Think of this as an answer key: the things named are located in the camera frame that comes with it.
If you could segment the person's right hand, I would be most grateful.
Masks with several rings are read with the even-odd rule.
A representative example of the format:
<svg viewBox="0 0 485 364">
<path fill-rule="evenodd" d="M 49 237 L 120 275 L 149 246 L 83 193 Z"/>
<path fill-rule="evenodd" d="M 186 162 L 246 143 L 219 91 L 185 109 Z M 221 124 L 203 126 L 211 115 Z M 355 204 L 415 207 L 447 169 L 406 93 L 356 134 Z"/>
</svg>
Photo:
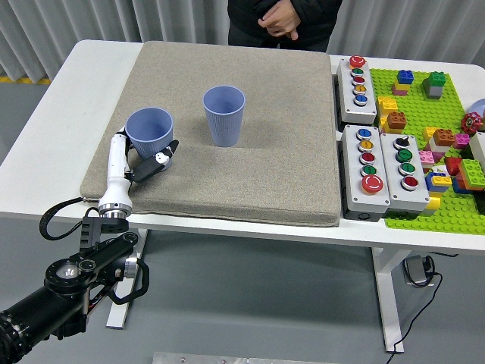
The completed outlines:
<svg viewBox="0 0 485 364">
<path fill-rule="evenodd" d="M 264 16 L 258 19 L 258 25 L 272 35 L 272 36 L 281 36 L 286 31 L 280 25 L 280 20 L 274 14 L 270 16 Z"/>
</svg>

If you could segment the person's left hand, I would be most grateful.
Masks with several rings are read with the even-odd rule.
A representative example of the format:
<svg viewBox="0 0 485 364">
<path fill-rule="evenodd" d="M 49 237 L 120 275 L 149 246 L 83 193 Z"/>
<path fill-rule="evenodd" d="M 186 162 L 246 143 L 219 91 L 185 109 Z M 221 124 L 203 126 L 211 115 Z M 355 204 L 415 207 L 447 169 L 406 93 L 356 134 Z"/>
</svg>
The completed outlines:
<svg viewBox="0 0 485 364">
<path fill-rule="evenodd" d="M 281 36 L 287 36 L 293 41 L 297 40 L 299 35 L 296 28 L 300 25 L 301 20 L 291 1 L 279 1 L 265 16 L 272 14 L 279 18 L 281 27 L 286 31 Z"/>
</svg>

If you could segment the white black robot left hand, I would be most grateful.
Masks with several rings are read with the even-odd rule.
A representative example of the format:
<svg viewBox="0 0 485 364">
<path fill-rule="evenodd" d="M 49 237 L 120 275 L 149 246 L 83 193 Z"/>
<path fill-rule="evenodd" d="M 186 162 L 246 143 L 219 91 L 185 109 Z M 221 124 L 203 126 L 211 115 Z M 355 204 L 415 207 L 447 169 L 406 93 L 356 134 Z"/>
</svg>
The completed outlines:
<svg viewBox="0 0 485 364">
<path fill-rule="evenodd" d="M 99 200 L 99 213 L 104 217 L 126 218 L 132 213 L 133 203 L 129 197 L 132 182 L 144 182 L 167 167 L 179 141 L 171 141 L 158 153 L 142 160 L 134 169 L 130 169 L 128 165 L 130 145 L 131 141 L 124 127 L 111 138 L 107 190 Z"/>
</svg>

